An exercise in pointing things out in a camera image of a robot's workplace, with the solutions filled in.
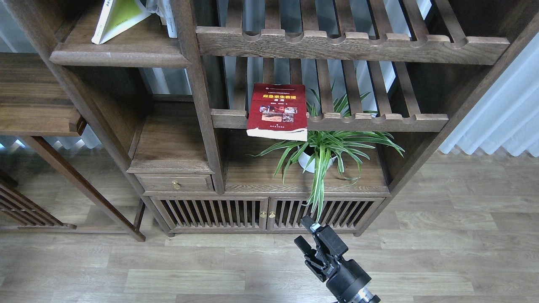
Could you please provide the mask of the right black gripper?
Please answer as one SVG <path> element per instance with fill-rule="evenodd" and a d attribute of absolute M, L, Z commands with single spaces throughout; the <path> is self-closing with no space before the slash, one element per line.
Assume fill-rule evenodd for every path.
<path fill-rule="evenodd" d="M 348 246 L 330 226 L 320 226 L 305 215 L 300 222 L 315 239 L 316 249 L 298 236 L 294 243 L 304 254 L 305 264 L 335 296 L 338 303 L 371 303 L 372 293 L 368 290 L 371 277 L 351 260 L 344 260 Z"/>

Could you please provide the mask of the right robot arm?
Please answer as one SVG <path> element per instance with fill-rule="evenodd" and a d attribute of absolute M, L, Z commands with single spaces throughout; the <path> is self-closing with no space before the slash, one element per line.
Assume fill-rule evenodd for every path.
<path fill-rule="evenodd" d="M 306 266 L 325 282 L 327 288 L 339 303 L 379 303 L 377 295 L 368 290 L 371 277 L 351 260 L 344 260 L 348 246 L 330 226 L 320 226 L 310 216 L 305 215 L 300 222 L 312 234 L 316 249 L 302 237 L 294 243 L 302 250 Z"/>

